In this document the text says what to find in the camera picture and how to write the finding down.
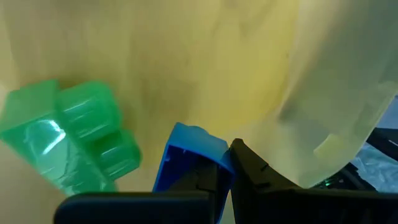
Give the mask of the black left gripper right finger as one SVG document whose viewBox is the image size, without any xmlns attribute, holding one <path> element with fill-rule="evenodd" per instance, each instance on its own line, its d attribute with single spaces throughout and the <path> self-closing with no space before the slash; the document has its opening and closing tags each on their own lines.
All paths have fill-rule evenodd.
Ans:
<svg viewBox="0 0 398 224">
<path fill-rule="evenodd" d="M 230 147 L 236 224 L 398 224 L 398 194 L 303 189 L 240 138 Z"/>
</svg>

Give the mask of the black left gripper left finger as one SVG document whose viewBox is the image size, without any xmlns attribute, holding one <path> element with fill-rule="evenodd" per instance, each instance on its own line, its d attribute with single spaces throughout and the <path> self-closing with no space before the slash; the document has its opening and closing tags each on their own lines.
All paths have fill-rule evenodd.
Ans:
<svg viewBox="0 0 398 224">
<path fill-rule="evenodd" d="M 65 199 L 54 224 L 214 224 L 217 165 L 198 161 L 163 192 L 87 193 Z"/>
</svg>

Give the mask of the blue block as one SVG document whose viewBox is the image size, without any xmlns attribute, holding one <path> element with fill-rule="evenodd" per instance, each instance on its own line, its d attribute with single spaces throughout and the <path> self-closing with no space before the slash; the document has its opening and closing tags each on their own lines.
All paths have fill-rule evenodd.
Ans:
<svg viewBox="0 0 398 224">
<path fill-rule="evenodd" d="M 215 198 L 217 224 L 233 180 L 227 142 L 198 126 L 176 123 L 165 145 L 153 191 L 211 192 Z"/>
</svg>

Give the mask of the green translucent block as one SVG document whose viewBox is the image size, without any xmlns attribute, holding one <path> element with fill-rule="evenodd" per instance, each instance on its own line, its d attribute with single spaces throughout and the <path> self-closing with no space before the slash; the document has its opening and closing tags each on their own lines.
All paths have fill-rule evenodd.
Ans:
<svg viewBox="0 0 398 224">
<path fill-rule="evenodd" d="M 106 84 L 62 89 L 57 80 L 46 80 L 7 94 L 0 140 L 66 195 L 115 192 L 116 179 L 141 163 L 139 147 L 121 123 Z"/>
</svg>

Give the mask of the black aluminium table frame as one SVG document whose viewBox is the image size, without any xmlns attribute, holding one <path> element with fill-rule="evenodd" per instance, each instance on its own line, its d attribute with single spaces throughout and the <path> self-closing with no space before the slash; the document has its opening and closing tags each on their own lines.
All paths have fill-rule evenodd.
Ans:
<svg viewBox="0 0 398 224">
<path fill-rule="evenodd" d="M 366 142 L 398 162 L 398 129 L 374 128 Z"/>
</svg>

